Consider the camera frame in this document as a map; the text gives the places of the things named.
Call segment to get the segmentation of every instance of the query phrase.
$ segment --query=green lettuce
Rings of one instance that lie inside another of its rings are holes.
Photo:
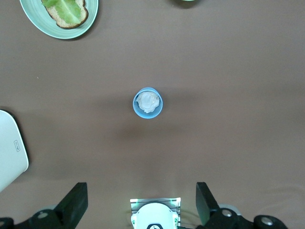
[[[81,22],[81,9],[75,0],[42,0],[46,8],[55,6],[58,16],[68,24]]]

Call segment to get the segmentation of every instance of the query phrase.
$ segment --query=silver bolt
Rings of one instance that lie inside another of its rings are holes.
[[[272,226],[273,222],[271,219],[267,218],[267,217],[262,217],[262,222],[268,226]]]
[[[227,209],[224,209],[222,211],[222,213],[223,213],[224,216],[227,216],[227,217],[231,217],[232,216],[232,213],[229,210],[227,210]]]
[[[41,212],[41,213],[37,216],[37,218],[42,219],[42,218],[45,218],[45,217],[47,217],[47,216],[48,216],[48,214],[47,214],[46,212]]]

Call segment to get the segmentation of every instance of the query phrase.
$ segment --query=bread slice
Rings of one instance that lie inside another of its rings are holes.
[[[75,24],[70,24],[70,23],[66,23],[64,19],[61,19],[55,9],[55,6],[46,8],[47,12],[49,13],[49,15],[56,20],[56,25],[58,25],[61,28],[64,29],[74,29],[78,26],[80,26],[81,24],[83,24],[87,18],[88,18],[88,10],[86,9],[85,5],[86,2],[85,0],[75,0],[75,2],[79,5],[80,9],[81,9],[81,18],[80,18],[80,23],[75,23]]]

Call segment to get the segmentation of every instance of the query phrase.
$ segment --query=small blue bowl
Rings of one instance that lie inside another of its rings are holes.
[[[159,96],[160,104],[158,107],[155,108],[155,110],[153,112],[145,113],[144,110],[142,110],[139,107],[137,98],[138,98],[139,94],[142,92],[154,92]],[[141,118],[151,119],[151,118],[155,118],[156,116],[158,116],[161,113],[162,108],[163,108],[163,100],[162,100],[160,94],[155,89],[153,89],[151,87],[144,87],[135,95],[132,105],[133,105],[133,109],[134,109],[135,113],[138,116],[140,116]]]

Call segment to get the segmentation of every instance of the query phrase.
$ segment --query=light green plate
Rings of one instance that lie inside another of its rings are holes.
[[[87,20],[79,27],[68,30],[56,25],[56,21],[48,14],[41,0],[20,0],[20,3],[25,14],[38,29],[59,39],[71,39],[85,33],[92,26],[99,6],[99,0],[86,0],[86,8],[89,13]]]

